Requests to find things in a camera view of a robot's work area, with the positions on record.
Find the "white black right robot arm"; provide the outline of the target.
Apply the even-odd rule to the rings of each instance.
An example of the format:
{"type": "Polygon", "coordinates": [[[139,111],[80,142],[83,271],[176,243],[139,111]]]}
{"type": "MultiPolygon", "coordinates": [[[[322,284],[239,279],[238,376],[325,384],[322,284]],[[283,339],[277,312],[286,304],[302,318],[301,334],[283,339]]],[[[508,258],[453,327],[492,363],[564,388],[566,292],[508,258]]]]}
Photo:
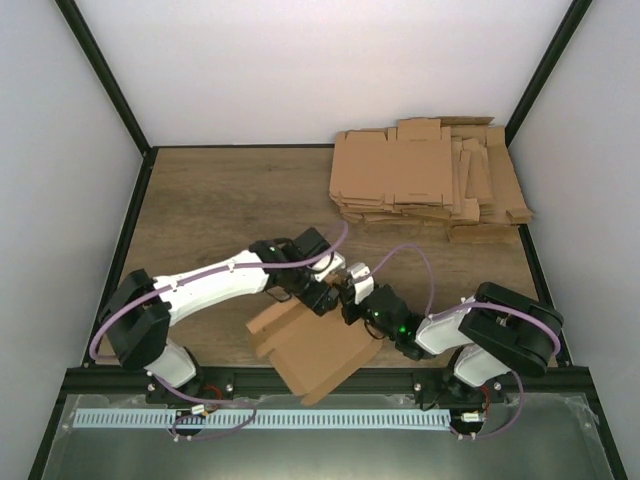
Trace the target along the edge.
{"type": "Polygon", "coordinates": [[[557,310],[492,282],[459,305],[429,315],[411,311],[388,285],[369,288],[342,280],[337,290],[347,324],[363,321],[405,357],[420,361],[455,349],[439,385],[458,403],[509,372],[544,376],[561,349],[564,318],[557,310]]]}

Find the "cardboard box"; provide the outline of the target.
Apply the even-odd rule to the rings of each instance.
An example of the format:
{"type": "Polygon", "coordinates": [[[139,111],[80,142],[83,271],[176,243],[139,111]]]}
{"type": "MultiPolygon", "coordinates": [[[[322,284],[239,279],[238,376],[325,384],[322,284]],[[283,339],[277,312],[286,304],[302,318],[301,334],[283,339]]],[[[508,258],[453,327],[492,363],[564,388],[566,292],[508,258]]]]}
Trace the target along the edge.
{"type": "Polygon", "coordinates": [[[269,306],[246,328],[255,356],[269,361],[304,406],[333,392],[383,346],[364,326],[347,325],[339,309],[317,316],[296,298],[269,306]]]}

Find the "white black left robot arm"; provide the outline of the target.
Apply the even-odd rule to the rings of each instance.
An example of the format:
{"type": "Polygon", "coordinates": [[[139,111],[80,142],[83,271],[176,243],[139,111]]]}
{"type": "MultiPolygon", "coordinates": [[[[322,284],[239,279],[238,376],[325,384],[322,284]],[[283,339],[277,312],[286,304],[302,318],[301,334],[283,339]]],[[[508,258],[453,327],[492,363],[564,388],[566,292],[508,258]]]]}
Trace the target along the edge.
{"type": "Polygon", "coordinates": [[[327,279],[344,265],[337,247],[309,228],[294,239],[256,241],[226,260],[181,274],[133,271],[101,311],[90,356],[98,359],[99,345],[107,340],[123,369],[144,370],[168,384],[181,403],[194,403],[205,381],[194,356],[170,340],[173,326],[213,305],[274,288],[322,316],[338,303],[327,279]]]}

